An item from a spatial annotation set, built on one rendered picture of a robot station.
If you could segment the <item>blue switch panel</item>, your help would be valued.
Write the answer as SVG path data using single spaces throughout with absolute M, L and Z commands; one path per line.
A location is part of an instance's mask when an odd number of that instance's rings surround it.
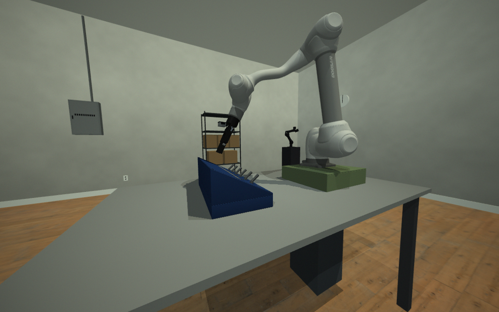
M 248 180 L 252 171 L 244 177 L 247 169 L 239 175 L 242 168 L 234 172 L 238 166 L 230 170 L 233 166 L 226 169 L 198 157 L 199 186 L 211 218 L 273 207 L 273 193 L 253 182 L 259 175 Z

